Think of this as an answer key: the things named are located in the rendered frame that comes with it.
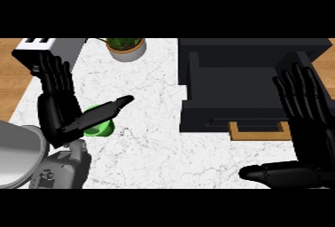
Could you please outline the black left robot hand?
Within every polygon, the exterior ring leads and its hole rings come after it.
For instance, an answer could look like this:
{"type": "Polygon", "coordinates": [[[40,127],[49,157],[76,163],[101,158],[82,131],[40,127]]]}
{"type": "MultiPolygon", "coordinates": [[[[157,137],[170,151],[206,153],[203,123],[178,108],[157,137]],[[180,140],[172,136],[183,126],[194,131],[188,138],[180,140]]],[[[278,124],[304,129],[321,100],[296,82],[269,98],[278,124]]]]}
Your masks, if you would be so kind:
{"type": "Polygon", "coordinates": [[[127,95],[83,112],[70,63],[49,52],[40,53],[39,78],[43,90],[37,104],[40,129],[54,148],[59,148],[82,138],[88,129],[114,119],[135,97],[127,95]]]}

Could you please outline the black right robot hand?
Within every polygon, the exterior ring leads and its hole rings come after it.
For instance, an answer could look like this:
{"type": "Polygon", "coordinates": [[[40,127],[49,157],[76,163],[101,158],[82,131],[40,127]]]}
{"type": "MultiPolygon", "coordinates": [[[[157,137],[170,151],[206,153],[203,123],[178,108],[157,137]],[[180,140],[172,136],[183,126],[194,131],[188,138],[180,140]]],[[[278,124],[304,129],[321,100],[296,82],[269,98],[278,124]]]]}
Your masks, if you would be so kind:
{"type": "Polygon", "coordinates": [[[297,160],[244,167],[244,180],[272,189],[335,190],[335,116],[310,67],[293,64],[272,78],[287,112],[297,160]]]}

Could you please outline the green cup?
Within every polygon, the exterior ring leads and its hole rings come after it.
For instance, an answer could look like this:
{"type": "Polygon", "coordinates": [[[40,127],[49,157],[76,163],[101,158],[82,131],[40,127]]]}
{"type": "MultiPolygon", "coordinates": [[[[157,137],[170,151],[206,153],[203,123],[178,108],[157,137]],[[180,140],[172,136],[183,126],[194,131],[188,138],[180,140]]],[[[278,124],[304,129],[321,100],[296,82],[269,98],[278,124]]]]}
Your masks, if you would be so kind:
{"type": "Polygon", "coordinates": [[[86,137],[108,137],[116,130],[116,124],[113,120],[102,122],[99,125],[85,131],[86,137]]]}

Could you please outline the dark grey open drawer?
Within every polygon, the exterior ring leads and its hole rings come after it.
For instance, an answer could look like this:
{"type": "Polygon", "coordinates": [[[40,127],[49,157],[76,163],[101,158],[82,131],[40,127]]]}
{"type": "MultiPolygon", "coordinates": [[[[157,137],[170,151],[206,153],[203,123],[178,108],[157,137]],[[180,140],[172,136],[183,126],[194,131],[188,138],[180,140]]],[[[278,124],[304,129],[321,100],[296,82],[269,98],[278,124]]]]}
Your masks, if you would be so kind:
{"type": "Polygon", "coordinates": [[[229,133],[228,123],[235,121],[240,131],[276,131],[288,120],[272,78],[296,62],[310,64],[302,51],[287,53],[275,67],[201,67],[194,52],[179,130],[229,133]]]}

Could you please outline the grey and black appliance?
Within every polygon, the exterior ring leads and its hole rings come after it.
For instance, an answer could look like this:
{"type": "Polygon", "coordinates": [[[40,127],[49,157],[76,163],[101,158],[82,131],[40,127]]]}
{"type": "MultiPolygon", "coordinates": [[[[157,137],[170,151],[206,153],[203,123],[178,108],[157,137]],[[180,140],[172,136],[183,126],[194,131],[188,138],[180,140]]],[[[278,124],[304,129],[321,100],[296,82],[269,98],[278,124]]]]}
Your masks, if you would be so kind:
{"type": "Polygon", "coordinates": [[[86,43],[86,38],[24,38],[12,50],[12,56],[31,74],[40,77],[40,53],[49,52],[54,56],[59,56],[62,61],[70,63],[70,68],[74,68],[86,43]]]}

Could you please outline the potted green plant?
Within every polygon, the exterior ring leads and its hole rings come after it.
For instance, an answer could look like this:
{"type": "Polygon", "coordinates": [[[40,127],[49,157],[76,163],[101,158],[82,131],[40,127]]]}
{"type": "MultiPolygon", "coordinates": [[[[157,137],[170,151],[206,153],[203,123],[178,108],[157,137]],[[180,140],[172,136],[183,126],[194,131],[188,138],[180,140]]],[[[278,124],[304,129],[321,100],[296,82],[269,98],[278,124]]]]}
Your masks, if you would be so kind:
{"type": "Polygon", "coordinates": [[[147,42],[144,38],[99,38],[107,44],[111,56],[120,62],[133,62],[147,51],[147,42]]]}

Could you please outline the dark grey cabinet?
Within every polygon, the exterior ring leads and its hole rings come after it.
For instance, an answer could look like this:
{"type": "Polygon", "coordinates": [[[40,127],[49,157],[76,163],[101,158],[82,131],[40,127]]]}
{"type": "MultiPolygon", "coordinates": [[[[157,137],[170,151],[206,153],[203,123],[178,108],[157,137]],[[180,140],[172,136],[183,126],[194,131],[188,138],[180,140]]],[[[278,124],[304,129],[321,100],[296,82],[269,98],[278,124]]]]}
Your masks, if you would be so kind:
{"type": "Polygon", "coordinates": [[[186,84],[192,52],[201,67],[275,67],[288,52],[302,51],[315,61],[331,46],[328,38],[180,38],[179,84],[186,84]]]}

